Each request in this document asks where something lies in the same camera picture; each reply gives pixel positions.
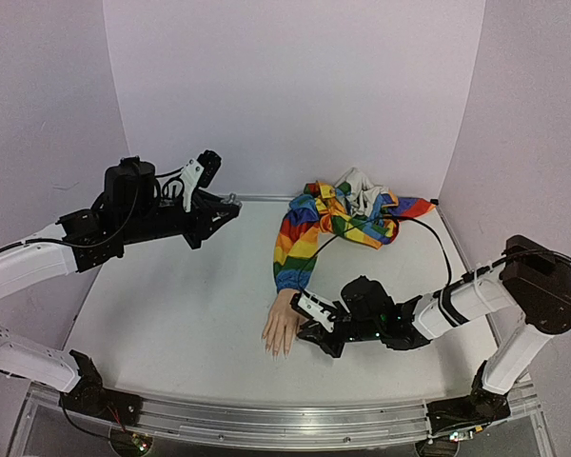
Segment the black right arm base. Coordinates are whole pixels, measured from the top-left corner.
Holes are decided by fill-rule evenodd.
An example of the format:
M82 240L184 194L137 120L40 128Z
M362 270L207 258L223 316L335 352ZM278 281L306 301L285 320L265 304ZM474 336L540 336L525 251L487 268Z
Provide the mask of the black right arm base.
M426 418L432 437L489 426L510 416L507 395L483 388L482 376L486 364L484 361L479 367L468 395L436 400L427 405Z

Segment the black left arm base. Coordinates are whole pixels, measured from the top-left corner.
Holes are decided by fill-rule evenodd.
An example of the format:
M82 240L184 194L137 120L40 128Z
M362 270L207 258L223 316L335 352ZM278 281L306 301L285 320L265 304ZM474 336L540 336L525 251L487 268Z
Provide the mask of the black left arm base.
M70 392L62 393L60 406L123 427L135 426L142 409L139 395L104 387L103 378L92 360L82 352L72 349L69 355L76 363L79 381Z

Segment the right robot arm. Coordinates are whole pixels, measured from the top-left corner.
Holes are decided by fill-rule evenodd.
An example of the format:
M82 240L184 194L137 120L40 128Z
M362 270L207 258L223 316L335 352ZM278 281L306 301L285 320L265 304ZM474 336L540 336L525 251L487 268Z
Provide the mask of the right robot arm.
M338 301L301 290L290 306L306 318L299 338L333 358L347 343L422 348L488 314L518 308L516 328L478 370L480 390L504 396L547 342L571 329L571 257L515 235L498 260L403 303L380 282L360 276L343 287Z

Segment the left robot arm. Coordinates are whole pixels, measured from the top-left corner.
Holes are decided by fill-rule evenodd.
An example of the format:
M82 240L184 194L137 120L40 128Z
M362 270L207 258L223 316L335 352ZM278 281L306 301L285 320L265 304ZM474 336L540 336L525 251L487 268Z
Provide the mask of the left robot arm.
M164 174L139 157L122 159L106 170L104 189L90 208L0 248L0 300L54 277L100 267L122 257L128 245L181 236L199 248L241 210L235 195L207 192L221 164L212 150ZM2 325L0 371L70 393L91 416L109 406L88 356L39 345Z

